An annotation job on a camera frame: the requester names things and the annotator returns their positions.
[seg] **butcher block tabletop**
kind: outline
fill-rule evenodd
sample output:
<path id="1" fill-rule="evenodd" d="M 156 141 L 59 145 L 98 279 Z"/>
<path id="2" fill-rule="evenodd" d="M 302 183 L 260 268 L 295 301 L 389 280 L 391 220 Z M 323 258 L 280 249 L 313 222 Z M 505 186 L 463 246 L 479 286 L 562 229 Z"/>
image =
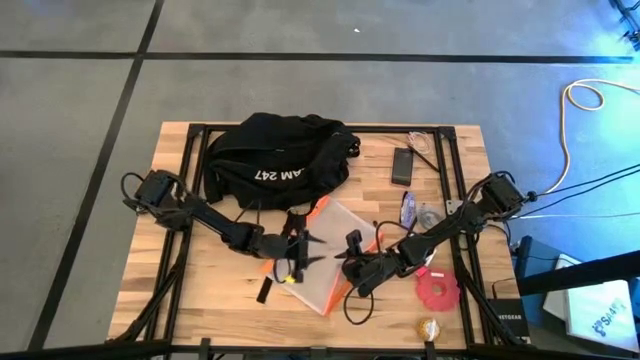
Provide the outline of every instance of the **butcher block tabletop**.
<path id="1" fill-rule="evenodd" d="M 151 169 L 179 172 L 188 128 L 189 122 L 163 123 Z M 479 126 L 455 126 L 455 129 L 468 189 L 489 174 L 489 162 Z M 220 134 L 212 133 L 210 141 Z M 406 147 L 406 133 L 356 135 L 362 142 L 361 154 L 349 159 L 349 178 L 330 196 L 368 222 L 397 221 L 402 195 L 407 188 L 391 184 L 391 164 L 394 148 Z M 199 139 L 193 146 L 187 184 L 192 181 Z M 443 142 L 448 178 L 456 198 L 449 146 L 446 139 Z M 425 156 L 432 163 L 437 163 L 433 142 Z M 444 215 L 439 179 L 437 172 L 414 156 L 409 189 L 416 195 L 418 203 L 431 205 Z M 226 196 L 212 207 L 232 219 L 241 211 L 232 196 Z M 265 227 L 265 233 L 280 233 L 285 218 L 285 213 L 281 211 L 262 211 L 260 224 Z M 247 211 L 242 219 L 253 222 L 256 213 Z M 110 338 L 124 332 L 151 297 L 165 232 L 165 229 L 154 224 L 151 216 L 139 216 L 111 320 Z M 385 227 L 384 232 L 383 246 L 397 241 L 403 235 L 393 226 Z M 174 259 L 179 243 L 180 236 L 176 236 L 172 252 Z M 489 290 L 497 280 L 514 277 L 503 232 L 487 228 L 480 235 L 477 249 L 485 290 Z M 211 338 L 213 344 L 220 346 L 421 349 L 424 343 L 416 334 L 415 327 L 421 319 L 435 318 L 441 326 L 440 336 L 435 341 L 436 349 L 466 347 L 459 306 L 447 312 L 428 310 L 416 295 L 414 276 L 403 279 L 394 277 L 376 288 L 375 309 L 371 319 L 364 325 L 354 326 L 344 317 L 342 301 L 328 316 L 321 316 L 275 283 L 266 303 L 257 302 L 256 296 L 264 279 L 264 273 L 260 270 L 264 262 L 229 250 L 216 233 L 195 222 L 173 343 L 198 345 L 202 338 Z M 431 267 L 453 272 L 449 241 L 437 247 Z M 496 288 L 500 298 L 519 297 L 513 281 L 500 282 Z M 163 333 L 168 298 L 160 308 L 157 338 Z M 470 295 L 469 304 L 475 340 L 482 342 L 478 307 Z M 361 319 L 367 314 L 369 306 L 368 298 L 360 299 L 354 294 L 349 299 L 349 315 L 353 319 Z"/>

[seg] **black backpack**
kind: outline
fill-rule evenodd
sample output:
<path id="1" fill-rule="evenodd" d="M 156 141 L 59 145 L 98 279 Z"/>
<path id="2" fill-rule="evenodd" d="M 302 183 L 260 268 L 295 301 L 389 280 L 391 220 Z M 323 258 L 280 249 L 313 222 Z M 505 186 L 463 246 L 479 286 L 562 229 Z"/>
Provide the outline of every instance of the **black backpack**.
<path id="1" fill-rule="evenodd" d="M 342 184 L 359 146 L 337 120 L 255 113 L 207 149 L 205 196 L 214 203 L 233 194 L 242 208 L 288 210 Z"/>

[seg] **metal bracket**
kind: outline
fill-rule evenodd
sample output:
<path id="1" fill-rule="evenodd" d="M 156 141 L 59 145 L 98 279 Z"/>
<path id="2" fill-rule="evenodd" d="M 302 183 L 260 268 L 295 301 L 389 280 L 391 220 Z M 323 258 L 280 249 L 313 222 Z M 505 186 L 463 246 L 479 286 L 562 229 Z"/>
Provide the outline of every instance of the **metal bracket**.
<path id="1" fill-rule="evenodd" d="M 446 210 L 447 215 L 453 215 L 456 210 L 462 205 L 462 200 L 447 200 L 446 201 Z"/>

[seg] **small black object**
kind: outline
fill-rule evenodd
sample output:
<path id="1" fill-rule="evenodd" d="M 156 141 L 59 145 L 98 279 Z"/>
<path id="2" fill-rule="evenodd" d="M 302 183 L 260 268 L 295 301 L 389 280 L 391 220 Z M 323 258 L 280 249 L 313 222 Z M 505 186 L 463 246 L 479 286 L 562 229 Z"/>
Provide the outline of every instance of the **small black object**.
<path id="1" fill-rule="evenodd" d="M 413 152 L 410 149 L 395 148 L 393 150 L 393 169 L 391 183 L 409 186 L 413 173 Z"/>
<path id="2" fill-rule="evenodd" d="M 538 200 L 538 194 L 535 191 L 529 191 L 527 193 L 527 202 L 535 202 Z"/>
<path id="3" fill-rule="evenodd" d="M 257 302 L 260 304 L 267 302 L 267 296 L 269 295 L 269 291 L 271 291 L 271 285 L 273 285 L 273 280 L 265 276 L 264 281 L 262 282 L 262 287 L 260 287 L 258 297 L 256 297 Z"/>

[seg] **power cable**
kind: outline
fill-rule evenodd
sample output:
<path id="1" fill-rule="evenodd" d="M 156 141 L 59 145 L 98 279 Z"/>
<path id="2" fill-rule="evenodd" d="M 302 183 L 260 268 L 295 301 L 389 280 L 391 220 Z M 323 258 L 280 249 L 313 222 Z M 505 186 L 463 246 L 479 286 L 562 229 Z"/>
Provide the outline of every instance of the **power cable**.
<path id="1" fill-rule="evenodd" d="M 560 174 L 560 177 L 558 178 L 558 180 L 556 180 L 556 182 L 553 183 L 553 185 L 551 185 L 551 187 L 549 187 L 549 189 L 547 189 L 544 193 L 550 193 L 553 190 L 555 190 L 564 181 L 564 178 L 567 176 L 567 173 L 569 172 L 569 167 L 571 166 L 571 154 L 569 152 L 569 147 L 567 146 L 567 135 L 566 135 L 565 99 L 568 99 L 569 102 L 575 107 L 577 107 L 578 109 L 585 110 L 585 111 L 598 111 L 604 107 L 604 104 L 605 104 L 604 95 L 602 95 L 600 90 L 596 89 L 591 85 L 587 85 L 586 83 L 607 84 L 607 85 L 617 86 L 619 88 L 626 89 L 633 92 L 640 92 L 640 88 L 632 87 L 626 84 L 613 82 L 609 80 L 602 80 L 602 79 L 576 80 L 564 88 L 564 90 L 562 91 L 562 96 L 560 97 L 560 146 L 562 147 L 562 153 L 564 154 L 564 167 L 562 169 L 562 173 Z M 581 88 L 585 88 L 593 91 L 598 96 L 599 104 L 594 107 L 589 107 L 589 106 L 581 105 L 578 102 L 576 102 L 571 92 L 573 89 L 577 87 L 581 87 Z"/>
<path id="2" fill-rule="evenodd" d="M 599 188 L 599 187 L 601 187 L 601 186 L 604 186 L 604 185 L 609 184 L 609 183 L 611 183 L 611 182 L 614 182 L 614 181 L 616 181 L 616 180 L 620 180 L 620 179 L 622 179 L 622 178 L 624 178 L 624 177 L 627 177 L 627 176 L 633 175 L 633 174 L 638 173 L 638 172 L 640 172 L 640 169 L 638 169 L 638 170 L 636 170 L 636 171 L 632 171 L 632 172 L 627 173 L 627 174 L 624 174 L 624 175 L 620 175 L 620 176 L 615 177 L 615 178 L 613 178 L 613 179 L 611 179 L 611 180 L 607 180 L 607 181 L 605 181 L 605 182 L 603 182 L 603 183 L 600 183 L 600 184 L 598 184 L 598 185 L 596 185 L 596 186 L 592 186 L 592 187 L 588 188 L 587 190 L 583 190 L 583 191 L 577 192 L 577 193 L 575 193 L 575 194 L 571 194 L 571 195 L 569 195 L 569 196 L 565 196 L 565 197 L 563 197 L 562 199 L 560 199 L 560 200 L 558 200 L 558 201 L 555 201 L 555 202 L 552 202 L 552 203 L 551 203 L 551 204 L 549 204 L 549 205 L 545 205 L 545 206 L 543 206 L 543 207 L 540 207 L 540 208 L 537 208 L 537 209 L 535 209 L 535 210 L 529 211 L 528 213 L 522 214 L 522 215 L 520 215 L 520 216 L 514 216 L 514 217 L 512 217 L 512 218 L 514 218 L 514 219 L 518 219 L 518 218 L 520 218 L 520 217 L 524 217 L 524 216 L 527 216 L 527 215 L 531 215 L 531 214 L 536 213 L 536 212 L 538 212 L 538 211 L 540 211 L 540 210 L 547 209 L 547 208 L 549 208 L 549 207 L 551 207 L 551 206 L 554 206 L 554 205 L 556 205 L 556 204 L 559 204 L 559 203 L 561 203 L 561 202 L 563 202 L 563 201 L 565 201 L 565 200 L 568 200 L 568 199 L 574 198 L 574 197 L 576 197 L 576 196 L 586 194 L 586 193 L 588 193 L 588 192 L 590 192 L 590 191 L 593 191 L 593 190 L 595 190 L 595 189 L 597 189 L 597 188 Z"/>

